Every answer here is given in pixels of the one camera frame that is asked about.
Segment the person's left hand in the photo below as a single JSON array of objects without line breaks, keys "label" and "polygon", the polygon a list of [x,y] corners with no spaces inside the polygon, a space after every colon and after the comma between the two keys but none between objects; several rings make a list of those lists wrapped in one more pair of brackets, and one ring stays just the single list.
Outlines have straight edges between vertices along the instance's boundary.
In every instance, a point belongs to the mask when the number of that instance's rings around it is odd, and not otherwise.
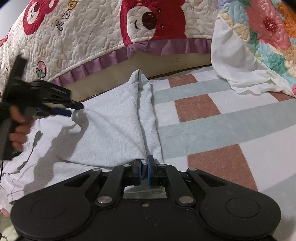
[{"label": "person's left hand", "polygon": [[10,106],[10,116],[12,120],[18,123],[18,126],[10,133],[9,140],[16,151],[22,152],[23,145],[27,142],[27,135],[31,132],[31,128],[34,124],[34,119],[25,120],[18,107],[15,105]]}]

